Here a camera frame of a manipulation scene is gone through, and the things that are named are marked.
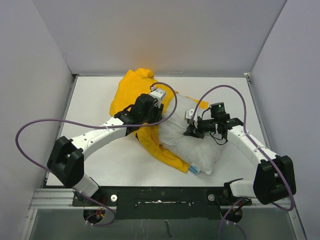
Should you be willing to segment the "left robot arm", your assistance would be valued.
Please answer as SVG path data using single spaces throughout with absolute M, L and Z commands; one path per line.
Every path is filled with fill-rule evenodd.
M 138 130 L 142 124 L 157 123 L 162 118 L 164 90 L 142 93 L 134 104 L 116 113 L 100 129 L 71 139 L 62 136 L 55 141 L 47 162 L 48 169 L 66 188 L 84 194 L 84 200 L 95 206 L 102 199 L 99 185 L 85 174 L 85 160 L 110 142 Z

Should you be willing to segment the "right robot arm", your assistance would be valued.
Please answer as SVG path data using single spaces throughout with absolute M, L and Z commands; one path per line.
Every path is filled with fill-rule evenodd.
M 293 161 L 280 156 L 259 142 L 238 118 L 231 118 L 224 103 L 211 104 L 210 119 L 202 119 L 194 109 L 185 112 L 188 127 L 184 135 L 202 139 L 205 134 L 221 135 L 227 143 L 237 147 L 256 168 L 254 180 L 243 178 L 225 183 L 223 200 L 230 205 L 241 197 L 255 198 L 267 205 L 297 192 Z

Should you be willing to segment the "white pillow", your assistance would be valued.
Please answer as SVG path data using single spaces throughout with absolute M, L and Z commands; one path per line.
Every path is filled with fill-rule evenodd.
M 176 110 L 168 120 L 159 125 L 158 140 L 184 163 L 195 167 L 198 172 L 210 175 L 224 147 L 218 145 L 209 134 L 204 138 L 184 135 L 188 127 L 185 113 L 196 104 L 194 99 L 177 94 Z

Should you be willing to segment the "yellow printed pillowcase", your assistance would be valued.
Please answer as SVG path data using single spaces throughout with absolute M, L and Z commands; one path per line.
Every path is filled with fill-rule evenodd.
M 129 105 L 134 104 L 141 94 L 148 94 L 150 86 L 156 82 L 154 72 L 151 69 L 138 68 L 135 71 L 130 69 L 118 84 L 114 99 L 110 104 L 110 116 L 113 117 Z M 134 131 L 133 135 L 137 137 L 145 150 L 158 161 L 186 174 L 190 165 L 165 149 L 158 139 L 158 133 L 158 126 L 148 126 Z

